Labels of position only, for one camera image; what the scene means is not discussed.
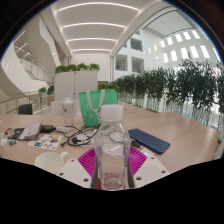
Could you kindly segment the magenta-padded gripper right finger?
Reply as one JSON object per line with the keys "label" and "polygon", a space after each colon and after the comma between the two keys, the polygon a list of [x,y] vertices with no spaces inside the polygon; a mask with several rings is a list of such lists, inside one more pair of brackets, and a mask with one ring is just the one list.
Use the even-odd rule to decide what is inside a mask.
{"label": "magenta-padded gripper right finger", "polygon": [[143,187],[170,174],[150,150],[135,147],[130,148],[127,173],[130,188]]}

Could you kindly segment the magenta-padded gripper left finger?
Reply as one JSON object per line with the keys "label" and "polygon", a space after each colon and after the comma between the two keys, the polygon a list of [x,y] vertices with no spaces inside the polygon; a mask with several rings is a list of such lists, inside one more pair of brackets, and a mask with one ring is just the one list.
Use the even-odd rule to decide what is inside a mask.
{"label": "magenta-padded gripper left finger", "polygon": [[92,188],[96,184],[95,167],[95,151],[90,149],[78,159],[69,159],[57,175],[81,187]]}

